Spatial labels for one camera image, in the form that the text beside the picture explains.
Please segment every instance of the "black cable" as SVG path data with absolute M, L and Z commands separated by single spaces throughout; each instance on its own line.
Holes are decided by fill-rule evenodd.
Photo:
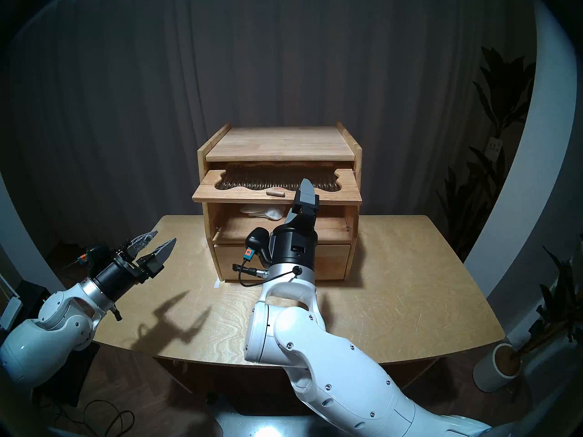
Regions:
M 77 426 L 77 428 L 87 437 L 99 437 L 99 434 L 97 434 L 95 432 L 95 430 L 87 423 L 87 419 L 86 419 L 87 409 L 93 403 L 107 403 L 110 406 L 112 406 L 115 409 L 115 411 L 117 412 L 117 415 L 115 416 L 115 418 L 111 421 L 111 423 L 109 424 L 109 426 L 105 430 L 105 434 L 103 434 L 103 437 L 108 437 L 109 432 L 111 431 L 111 428 L 117 422 L 117 420 L 120 421 L 121 430 L 119 431 L 119 433 L 115 434 L 115 436 L 113 436 L 113 437 L 120 437 L 123 434 L 126 434 L 133 427 L 134 423 L 136 422 L 136 416 L 133 414 L 133 412 L 131 410 L 122 410 L 120 412 L 120 410 L 115 406 L 115 404 L 113 404 L 109 401 L 106 401 L 104 399 L 94 399 L 93 401 L 90 401 L 85 405 L 85 408 L 83 409 L 83 421 L 77 421 L 77 420 L 72 419 L 59 403 L 57 403 L 56 401 L 53 401 L 53 404 L 52 404 L 53 415 L 55 415 L 54 420 L 53 420 L 53 423 L 54 423 L 53 425 L 56 425 L 56 422 L 59 420 L 59 418 L 64 417 L 64 418 L 68 419 L 69 421 L 71 421 L 71 423 L 75 424 L 75 426 Z M 49 406 L 51 406 L 51 404 L 48 404 L 46 406 L 41 406 L 41 409 L 43 409 L 45 407 L 49 407 Z M 59 408 L 58 414 L 55 414 L 55 412 L 54 412 L 55 406 Z M 129 424 L 127 429 L 124 429 L 124 419 L 123 419 L 124 414 L 132 415 L 132 422 Z M 88 434 L 79 425 L 85 426 L 87 428 L 87 431 L 90 432 L 90 434 Z
M 247 261 L 247 259 L 246 259 L 246 258 L 244 258 L 244 259 L 243 259 L 243 263 L 241 264 L 241 269 L 239 270 L 239 283 L 240 283 L 242 286 L 244 286 L 244 287 L 257 287 L 257 286 L 259 286 L 259 285 L 263 285 L 263 284 L 264 284 L 264 283 L 266 283 L 266 282 L 271 282 L 271 281 L 272 281 L 272 280 L 274 280 L 274 279 L 278 279 L 278 278 L 280 278 L 280 277 L 287 276 L 288 274 L 295 274 L 295 275 L 296 275 L 296 277 L 297 277 L 299 274 L 301 274 L 301 273 L 302 273 L 302 271 L 300 271 L 300 272 L 299 272 L 299 274 L 296 274 L 296 273 L 295 273 L 293 270 L 291 270 L 291 271 L 289 271 L 289 272 L 284 272 L 283 274 L 280 274 L 280 275 L 278 275 L 278 276 L 271 277 L 271 279 L 265 279 L 264 281 L 261 281 L 261 282 L 257 282 L 257 283 L 251 283 L 251 284 L 245 285 L 245 284 L 244 284 L 244 283 L 241 281 L 241 271 L 243 270 L 243 266 L 245 266 L 245 263 L 246 263 L 246 261 Z
M 69 264 L 67 264 L 66 266 L 63 266 L 61 269 L 59 269 L 59 272 L 60 272 L 60 271 L 64 271 L 64 270 L 65 270 L 65 269 L 67 269 L 68 267 L 71 267 L 71 266 L 73 266 L 75 263 L 79 263 L 79 259 L 78 259 L 78 258 L 77 258 L 77 259 L 76 259 L 76 260 L 75 260 L 73 263 L 69 263 Z
M 104 399 L 94 399 L 93 401 L 90 401 L 87 403 L 87 405 L 85 406 L 85 409 L 83 409 L 83 421 L 84 422 L 85 422 L 85 414 L 87 412 L 87 408 L 93 403 L 107 403 L 110 406 L 112 406 L 117 412 L 117 415 L 115 416 L 115 418 L 112 420 L 110 425 L 105 430 L 105 434 L 103 435 L 103 437 L 107 437 L 107 435 L 109 434 L 109 431 L 111 430 L 112 426 L 115 424 L 115 422 L 117 421 L 118 418 L 120 419 L 121 431 L 118 434 L 115 434 L 115 437 L 120 437 L 121 435 L 128 432 L 133 427 L 133 424 L 136 422 L 136 416 L 133 414 L 133 412 L 131 410 L 122 410 L 120 412 L 120 410 L 114 404 L 112 404 L 111 402 L 106 401 Z M 127 429 L 124 429 L 124 419 L 123 419 L 124 414 L 132 415 L 132 422 L 130 423 L 130 425 L 128 426 Z

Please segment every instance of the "gray curtain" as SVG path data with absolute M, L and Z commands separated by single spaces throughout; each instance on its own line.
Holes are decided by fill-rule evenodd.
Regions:
M 55 0 L 3 60 L 0 117 L 23 161 L 0 168 L 27 172 L 26 194 L 63 241 L 115 244 L 165 214 L 200 212 L 196 151 L 225 122 L 340 120 L 363 147 L 362 214 L 439 223 L 434 189 L 488 137 L 472 80 L 480 46 L 504 51 L 511 8 Z

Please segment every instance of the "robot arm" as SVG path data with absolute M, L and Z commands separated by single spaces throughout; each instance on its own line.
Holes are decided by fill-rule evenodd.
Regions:
M 356 345 L 326 332 L 314 285 L 317 211 L 318 196 L 305 179 L 286 223 L 269 238 L 269 247 L 266 236 L 255 237 L 265 229 L 255 229 L 246 240 L 247 247 L 263 254 L 260 258 L 269 270 L 249 319 L 245 360 L 282 366 L 296 396 L 351 435 L 461 437 L 489 429 L 472 419 L 431 414 L 408 399 Z M 295 266 L 301 268 L 300 275 L 275 279 Z M 270 295 L 299 300 L 308 310 L 267 304 Z
M 89 345 L 108 310 L 121 320 L 115 302 L 136 283 L 162 271 L 174 248 L 175 238 L 134 264 L 137 254 L 156 234 L 153 231 L 128 241 L 105 260 L 108 263 L 101 272 L 52 294 L 37 319 L 25 320 L 8 335 L 0 347 L 0 362 L 18 386 L 31 389 L 49 380 L 72 350 Z

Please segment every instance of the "white wall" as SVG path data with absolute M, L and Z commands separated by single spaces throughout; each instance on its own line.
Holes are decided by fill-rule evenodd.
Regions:
M 50 292 L 64 290 L 65 287 L 48 267 L 22 225 L 1 174 L 0 216 L 0 245 L 22 278 Z
M 539 222 L 556 186 L 573 127 L 575 52 L 545 5 L 537 1 L 535 11 L 536 76 L 527 122 L 500 197 L 464 263 L 486 297 L 499 285 Z

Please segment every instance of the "table top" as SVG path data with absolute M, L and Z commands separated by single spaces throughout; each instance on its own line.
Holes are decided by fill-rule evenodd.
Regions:
M 177 238 L 164 270 L 117 302 L 123 321 L 108 313 L 95 340 L 151 356 L 251 365 L 243 345 L 261 287 L 216 283 L 202 216 L 164 216 L 154 229 L 144 254 Z M 444 356 L 504 338 L 478 286 L 426 216 L 360 216 L 350 278 L 317 288 L 327 331 L 378 363 Z

